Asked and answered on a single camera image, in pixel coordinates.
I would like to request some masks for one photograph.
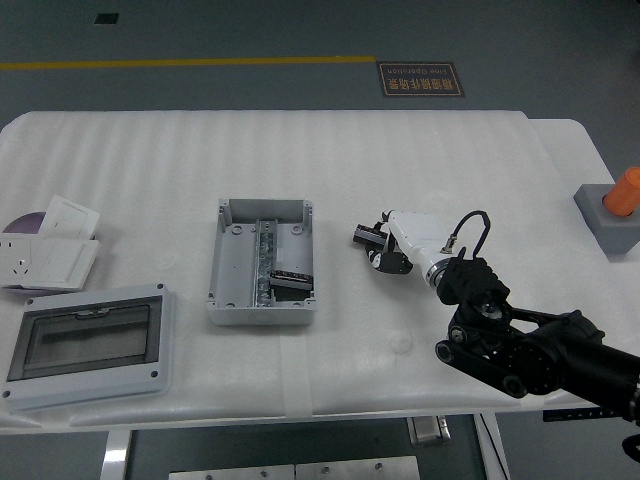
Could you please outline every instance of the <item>power outlet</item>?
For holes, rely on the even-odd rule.
[[[0,234],[0,283],[15,285],[31,267],[32,235]]]

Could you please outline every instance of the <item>electrical distribution box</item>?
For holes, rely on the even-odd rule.
[[[29,410],[165,392],[172,303],[162,284],[29,299],[2,397]]]
[[[207,310],[217,325],[307,325],[316,310],[313,205],[220,199]]]

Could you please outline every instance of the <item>white table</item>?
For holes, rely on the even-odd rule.
[[[607,258],[572,196],[612,179],[571,120],[518,112],[34,112],[0,134],[0,224],[54,194],[101,213],[85,290],[162,282],[176,294],[174,378],[162,396],[8,412],[39,433],[559,408],[510,398],[434,354],[452,307],[416,272],[375,272],[351,241],[383,210],[489,212],[482,251],[512,305],[580,308],[605,343],[640,354],[640,251]],[[217,201],[314,203],[318,312],[309,327],[216,327],[207,317]],[[475,245],[480,225],[460,245]],[[0,377],[24,297],[0,292]]]

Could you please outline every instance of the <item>white switch plate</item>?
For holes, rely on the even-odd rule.
[[[99,219],[99,213],[54,195],[42,220],[38,235],[90,240],[95,233]]]

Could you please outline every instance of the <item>white tape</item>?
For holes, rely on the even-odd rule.
[[[313,415],[307,362],[307,340],[304,334],[292,334],[281,327],[280,363],[282,393],[287,418],[310,418]]]

